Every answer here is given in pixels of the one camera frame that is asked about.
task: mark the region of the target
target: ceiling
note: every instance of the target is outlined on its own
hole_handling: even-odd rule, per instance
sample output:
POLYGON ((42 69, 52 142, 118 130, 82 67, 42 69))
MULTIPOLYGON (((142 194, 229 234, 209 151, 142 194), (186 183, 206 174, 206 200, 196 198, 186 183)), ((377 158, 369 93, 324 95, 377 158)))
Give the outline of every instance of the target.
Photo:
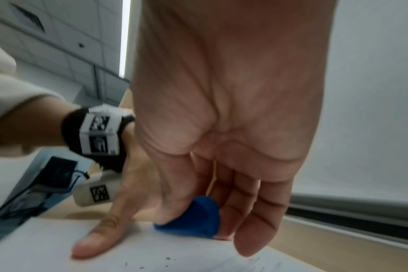
MULTIPOLYGON (((0 17, 73 52, 119 72, 122 0, 0 0, 0 17), (30 26, 11 3, 36 15, 44 29, 30 26)), ((96 97, 93 66, 0 23, 0 46, 10 55, 74 80, 96 97)), ((105 99, 120 102, 128 83, 98 70, 105 99)))

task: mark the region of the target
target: fingernail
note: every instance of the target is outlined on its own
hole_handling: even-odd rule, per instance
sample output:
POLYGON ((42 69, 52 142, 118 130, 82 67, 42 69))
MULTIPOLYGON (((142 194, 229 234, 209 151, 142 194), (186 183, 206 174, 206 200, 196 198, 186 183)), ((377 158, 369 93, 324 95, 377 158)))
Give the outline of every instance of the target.
POLYGON ((104 241, 104 236, 99 233, 91 233, 87 235, 84 239, 79 241, 76 246, 83 247, 98 247, 104 241))

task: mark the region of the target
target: black wrist strap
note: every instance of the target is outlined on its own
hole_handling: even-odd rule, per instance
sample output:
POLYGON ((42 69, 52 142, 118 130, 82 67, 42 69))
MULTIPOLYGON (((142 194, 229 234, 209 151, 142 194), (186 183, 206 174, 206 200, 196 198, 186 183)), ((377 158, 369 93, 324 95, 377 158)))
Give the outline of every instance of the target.
MULTIPOLYGON (((123 168, 123 165, 126 159, 126 152, 123 146, 121 135, 125 127, 129 123, 135 121, 135 118, 132 115, 121 117, 122 120, 120 121, 120 124, 118 125, 117 131, 114 132, 114 133, 117 133, 117 146, 116 146, 118 148, 117 154, 114 154, 113 151, 110 154, 108 153, 108 150, 105 150, 106 151, 105 153, 95 153, 95 152, 92 152, 92 149, 93 149, 92 147, 90 147, 90 152, 89 150, 86 151, 82 149, 83 145, 82 145, 81 140, 83 141, 84 136, 83 134, 81 135, 80 129, 82 128, 83 123, 86 122, 87 119, 89 119, 88 114, 89 114, 88 108, 81 108, 81 109, 78 109, 70 113, 63 120, 62 126, 61 126, 62 136, 65 142, 67 143, 67 145, 69 146, 69 149, 72 152, 75 152, 79 155, 82 155, 83 157, 89 158, 99 163, 102 167, 106 169, 111 169, 118 173, 122 172, 122 168, 123 168)), ((109 116, 110 113, 108 112, 104 112, 102 113, 102 115, 104 115, 105 117, 105 119, 102 119, 103 121, 108 120, 110 117, 109 116)), ((100 140, 103 143, 105 141, 105 149, 107 149, 107 137, 105 137, 104 135, 88 136, 87 141, 91 142, 90 145, 94 145, 94 142, 92 142, 91 139, 93 141, 100 140)))

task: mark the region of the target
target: forearm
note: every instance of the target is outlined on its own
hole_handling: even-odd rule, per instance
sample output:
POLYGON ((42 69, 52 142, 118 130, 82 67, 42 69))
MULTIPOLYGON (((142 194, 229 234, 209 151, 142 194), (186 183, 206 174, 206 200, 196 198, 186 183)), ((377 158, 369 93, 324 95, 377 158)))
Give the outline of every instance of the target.
POLYGON ((0 143, 66 146, 61 124, 77 108, 55 97, 33 99, 0 119, 0 143))

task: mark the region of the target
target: fluorescent light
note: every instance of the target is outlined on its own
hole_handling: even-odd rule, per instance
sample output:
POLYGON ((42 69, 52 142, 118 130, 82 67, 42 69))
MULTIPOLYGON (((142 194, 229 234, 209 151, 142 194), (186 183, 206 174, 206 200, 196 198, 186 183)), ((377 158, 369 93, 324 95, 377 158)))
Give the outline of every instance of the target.
POLYGON ((122 3, 122 37, 120 41, 119 77, 125 77, 126 53, 128 50, 129 16, 131 12, 131 0, 123 0, 122 3))

